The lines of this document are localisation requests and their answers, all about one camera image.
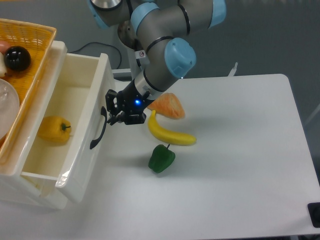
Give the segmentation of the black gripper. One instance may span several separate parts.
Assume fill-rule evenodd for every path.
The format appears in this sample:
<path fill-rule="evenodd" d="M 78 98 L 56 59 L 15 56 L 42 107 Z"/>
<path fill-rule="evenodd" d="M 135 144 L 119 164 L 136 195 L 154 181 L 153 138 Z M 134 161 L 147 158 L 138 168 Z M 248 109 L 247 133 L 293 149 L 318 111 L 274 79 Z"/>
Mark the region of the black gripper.
<path fill-rule="evenodd" d="M 118 93 L 109 89 L 105 95 L 106 110 L 111 114 L 107 123 L 110 125 L 115 123 L 124 123 L 125 125 L 143 124 L 146 120 L 144 110 L 153 102 L 153 100 L 148 99 L 150 95 L 149 90 L 140 94 L 134 81 L 131 81 L 126 88 Z"/>

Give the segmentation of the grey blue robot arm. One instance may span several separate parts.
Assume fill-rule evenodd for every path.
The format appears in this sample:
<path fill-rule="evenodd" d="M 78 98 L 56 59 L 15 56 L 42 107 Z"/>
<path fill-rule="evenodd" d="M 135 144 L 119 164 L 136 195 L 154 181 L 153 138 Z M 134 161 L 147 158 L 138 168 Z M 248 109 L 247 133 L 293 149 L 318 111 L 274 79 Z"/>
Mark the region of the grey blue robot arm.
<path fill-rule="evenodd" d="M 149 63 L 121 91 L 105 96 L 108 123 L 142 124 L 144 110 L 195 66 L 196 53 L 185 36 L 222 23 L 223 0 L 180 0 L 160 8 L 153 0 L 90 0 L 89 9 L 100 27 L 124 22 L 140 42 Z"/>

